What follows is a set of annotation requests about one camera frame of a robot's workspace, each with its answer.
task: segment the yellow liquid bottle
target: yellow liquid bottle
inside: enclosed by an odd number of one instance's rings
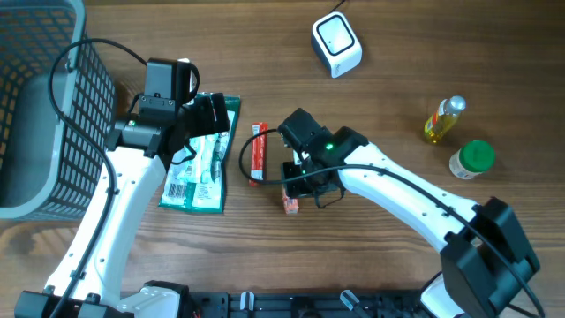
[[[426,137],[426,140],[433,144],[440,141],[443,135],[456,124],[465,106],[465,99],[461,96],[453,96],[443,100],[440,107],[424,125],[424,137]]]

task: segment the bottle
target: bottle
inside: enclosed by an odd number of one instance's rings
[[[426,121],[424,136],[429,142],[436,144],[456,124],[461,112],[465,109],[465,99],[453,96],[443,100],[440,107]]]
[[[472,179],[491,169],[496,154],[486,141],[473,140],[449,159],[449,168],[461,179]]]

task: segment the wooden surface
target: wooden surface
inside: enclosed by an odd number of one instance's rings
[[[363,45],[351,73],[330,79],[310,46],[313,22],[331,2],[167,4],[87,7],[93,37],[121,42],[145,58],[189,57],[202,91],[241,95],[227,163],[223,216],[157,208],[155,194],[124,273],[133,292],[157,279],[193,291],[295,292],[419,288],[439,256],[414,231],[349,194],[316,209],[300,201],[286,216],[279,186],[250,187],[237,153],[251,123],[277,127],[294,109],[335,131],[363,133],[391,159],[447,191],[511,204],[541,261],[531,280],[549,317],[565,316],[565,6],[541,1],[351,1],[344,12]],[[144,70],[99,46],[122,97],[143,88]],[[422,128],[442,99],[468,109],[437,147]],[[483,139],[497,152],[492,171],[472,181],[448,159]],[[291,153],[268,138],[267,176]],[[0,223],[0,316],[22,290],[40,291],[77,223]],[[523,295],[515,303],[531,308]]]

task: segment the white cube-shaped device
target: white cube-shaped device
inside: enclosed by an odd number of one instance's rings
[[[363,53],[350,23],[340,12],[329,13],[314,23],[312,47],[332,78],[357,66]]]

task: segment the basket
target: basket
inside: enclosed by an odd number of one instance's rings
[[[71,42],[87,38],[80,1],[0,2],[0,218],[73,220],[87,210],[102,159],[52,110],[47,77]],[[57,68],[56,101],[103,148],[116,92],[94,45]]]

